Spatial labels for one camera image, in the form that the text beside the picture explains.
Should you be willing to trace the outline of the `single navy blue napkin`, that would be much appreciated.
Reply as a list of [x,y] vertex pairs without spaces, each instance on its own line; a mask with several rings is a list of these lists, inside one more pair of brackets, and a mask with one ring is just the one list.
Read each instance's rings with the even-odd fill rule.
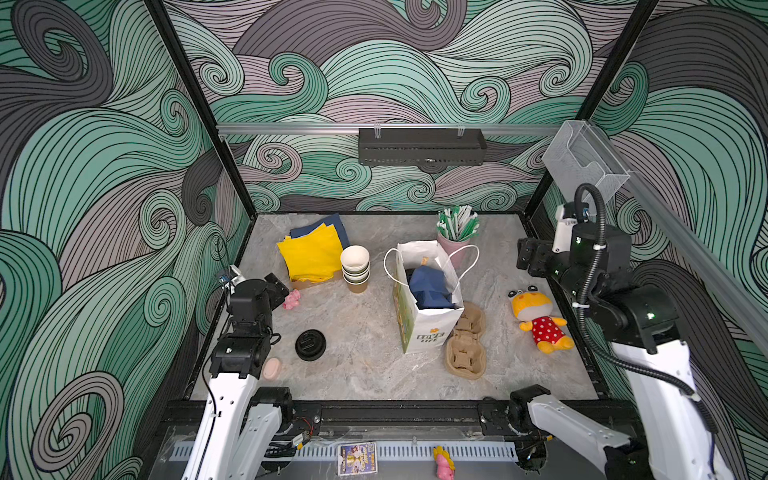
[[406,270],[406,278],[411,294],[420,310],[453,309],[452,294],[446,286],[442,270],[429,266],[419,266]]

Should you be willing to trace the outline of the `white green paper takeout bag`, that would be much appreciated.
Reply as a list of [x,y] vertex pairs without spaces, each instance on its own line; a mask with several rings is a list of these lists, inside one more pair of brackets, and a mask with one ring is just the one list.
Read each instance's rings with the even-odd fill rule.
[[436,240],[412,241],[389,249],[383,268],[394,282],[394,302],[399,337],[405,354],[442,346],[465,311],[461,280],[453,258],[469,249],[466,245],[448,254]]

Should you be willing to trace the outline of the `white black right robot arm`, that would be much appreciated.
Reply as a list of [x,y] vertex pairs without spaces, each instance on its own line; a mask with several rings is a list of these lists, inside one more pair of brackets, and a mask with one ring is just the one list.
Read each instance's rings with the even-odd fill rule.
[[642,438],[602,425],[541,385],[511,393],[511,426],[556,437],[608,479],[731,479],[676,305],[663,289],[632,281],[630,250],[630,236],[609,225],[601,194],[583,184],[563,205],[554,241],[519,240],[517,266],[570,294],[584,344],[625,371]]

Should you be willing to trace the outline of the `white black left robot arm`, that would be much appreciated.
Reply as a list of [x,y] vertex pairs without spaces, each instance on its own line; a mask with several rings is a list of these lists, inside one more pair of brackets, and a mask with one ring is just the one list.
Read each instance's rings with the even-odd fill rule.
[[273,311],[288,288],[273,274],[247,279],[234,265],[219,280],[232,331],[209,356],[207,400],[184,479],[256,478],[270,442],[291,418],[290,392],[259,386],[270,350],[281,339]]

